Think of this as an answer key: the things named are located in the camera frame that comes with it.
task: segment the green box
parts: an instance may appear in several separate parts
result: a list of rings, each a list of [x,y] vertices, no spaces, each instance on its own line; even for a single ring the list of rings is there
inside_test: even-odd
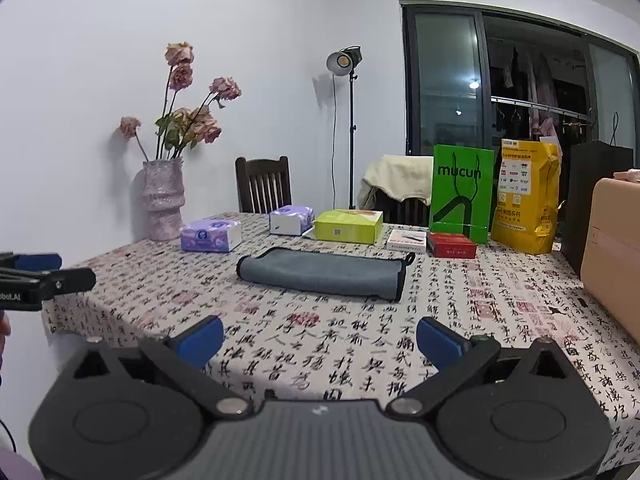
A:
[[[430,230],[485,244],[494,185],[494,152],[439,144],[433,151]]]
[[[382,211],[333,209],[325,211],[314,222],[318,240],[374,244],[382,231]]]

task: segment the lamp head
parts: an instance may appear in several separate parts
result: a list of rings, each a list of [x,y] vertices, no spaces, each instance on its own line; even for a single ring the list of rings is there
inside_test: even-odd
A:
[[[362,61],[362,53],[359,46],[350,46],[329,54],[326,59],[326,67],[337,76],[351,73]]]

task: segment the glass pane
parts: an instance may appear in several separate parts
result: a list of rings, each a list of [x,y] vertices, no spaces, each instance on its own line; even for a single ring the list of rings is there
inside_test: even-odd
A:
[[[415,17],[420,73],[420,154],[436,144],[482,147],[482,88],[472,16]]]
[[[614,124],[617,124],[615,145],[631,148],[636,153],[636,115],[631,69],[626,58],[600,48],[589,46],[598,102],[598,132],[600,140],[611,143]]]

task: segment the window frame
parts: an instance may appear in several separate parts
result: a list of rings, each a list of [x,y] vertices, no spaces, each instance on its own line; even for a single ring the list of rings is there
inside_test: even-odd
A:
[[[485,149],[492,149],[491,138],[491,79],[489,74],[489,56],[486,46],[484,31],[484,16],[495,16],[532,23],[542,27],[554,28],[562,32],[583,39],[585,46],[585,59],[587,63],[587,76],[589,79],[588,98],[591,106],[597,110],[595,81],[591,56],[588,49],[589,43],[596,44],[613,53],[620,54],[629,62],[631,69],[631,81],[633,88],[634,112],[636,115],[636,163],[640,160],[640,60],[638,53],[625,45],[599,36],[583,28],[514,9],[501,7],[465,4],[459,2],[425,2],[421,0],[401,0],[402,10],[402,40],[404,42],[404,74],[405,74],[405,98],[406,98],[406,154],[420,155],[420,77],[418,70],[417,33],[415,28],[415,15],[421,13],[437,14],[465,14],[472,16],[476,23],[478,35],[478,51],[480,55],[480,75],[482,84],[482,131],[481,138]],[[598,139],[598,125],[595,124],[588,135],[589,140]]]

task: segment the white wall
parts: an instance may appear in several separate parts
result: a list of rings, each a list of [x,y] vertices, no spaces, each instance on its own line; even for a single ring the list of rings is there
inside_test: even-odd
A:
[[[356,189],[358,179],[373,159],[385,153],[405,152],[406,111],[404,51],[400,0],[330,0],[333,48],[362,46],[364,60],[357,68],[355,115],[358,125],[355,148]],[[445,0],[532,12],[562,20],[640,50],[640,25],[590,0]],[[338,95],[337,181],[348,177],[348,88]],[[340,187],[346,203],[348,190]]]
[[[174,41],[195,55],[178,106],[199,105],[220,75],[243,92],[213,110],[222,136],[186,157],[184,220],[238,210],[241,155],[288,155],[294,200],[327,208],[330,179],[316,180],[330,147],[326,10],[327,0],[3,0],[0,250],[58,251],[72,264],[144,235],[142,154],[113,132],[135,115],[155,151]],[[39,315],[10,317],[0,417],[29,456],[27,424],[59,359]]]

